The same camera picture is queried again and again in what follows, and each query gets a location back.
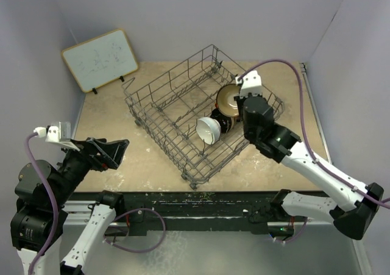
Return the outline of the brown glazed bowl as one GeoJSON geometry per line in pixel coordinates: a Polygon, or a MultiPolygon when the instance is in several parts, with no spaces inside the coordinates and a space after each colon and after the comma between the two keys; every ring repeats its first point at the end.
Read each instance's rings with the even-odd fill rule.
{"type": "Polygon", "coordinates": [[[238,105],[235,96],[239,95],[239,86],[228,84],[221,87],[217,93],[216,105],[219,111],[227,117],[239,115],[238,105]]]}

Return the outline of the black glossy bowl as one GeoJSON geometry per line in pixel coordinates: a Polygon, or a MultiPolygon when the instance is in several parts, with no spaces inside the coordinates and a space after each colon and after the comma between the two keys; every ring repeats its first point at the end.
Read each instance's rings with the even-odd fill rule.
{"type": "Polygon", "coordinates": [[[211,111],[210,117],[219,123],[222,134],[226,134],[227,132],[231,131],[234,126],[241,121],[239,117],[231,118],[223,115],[218,108],[215,108],[211,111]]]}

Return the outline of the white bowl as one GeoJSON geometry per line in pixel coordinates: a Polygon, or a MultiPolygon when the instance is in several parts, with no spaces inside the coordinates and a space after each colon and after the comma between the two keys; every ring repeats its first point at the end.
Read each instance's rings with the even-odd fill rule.
{"type": "Polygon", "coordinates": [[[221,136],[221,126],[213,118],[202,117],[196,121],[196,133],[206,144],[213,145],[221,136]]]}

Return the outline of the grey wire dish rack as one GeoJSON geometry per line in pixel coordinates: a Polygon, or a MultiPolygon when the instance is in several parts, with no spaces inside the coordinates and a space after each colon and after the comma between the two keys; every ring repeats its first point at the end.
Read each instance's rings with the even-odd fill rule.
{"type": "Polygon", "coordinates": [[[159,145],[192,190],[208,182],[249,144],[242,124],[213,145],[196,133],[196,121],[215,109],[218,90],[243,72],[239,63],[208,45],[147,84],[133,77],[122,85],[135,123],[159,145]]]}

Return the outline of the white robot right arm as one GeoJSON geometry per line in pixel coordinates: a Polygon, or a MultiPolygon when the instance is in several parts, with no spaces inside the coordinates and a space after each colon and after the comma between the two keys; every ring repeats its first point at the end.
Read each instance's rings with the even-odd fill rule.
{"type": "Polygon", "coordinates": [[[261,96],[235,96],[244,137],[265,157],[294,170],[319,187],[324,197],[280,190],[271,202],[278,221],[305,216],[332,223],[343,235],[361,240],[378,212],[384,189],[360,182],[310,153],[300,137],[277,124],[274,110],[261,96]]]}

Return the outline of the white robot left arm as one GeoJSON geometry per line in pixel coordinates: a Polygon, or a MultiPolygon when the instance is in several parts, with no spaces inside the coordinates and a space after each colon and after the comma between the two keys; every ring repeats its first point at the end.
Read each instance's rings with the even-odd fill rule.
{"type": "Polygon", "coordinates": [[[87,138],[72,144],[73,148],[62,148],[65,156],[58,167],[31,158],[19,172],[10,233],[25,274],[86,274],[93,251],[109,224],[125,215],[123,195],[102,191],[75,245],[63,259],[59,258],[68,217],[65,203],[89,171],[117,170],[130,142],[87,138]]]}

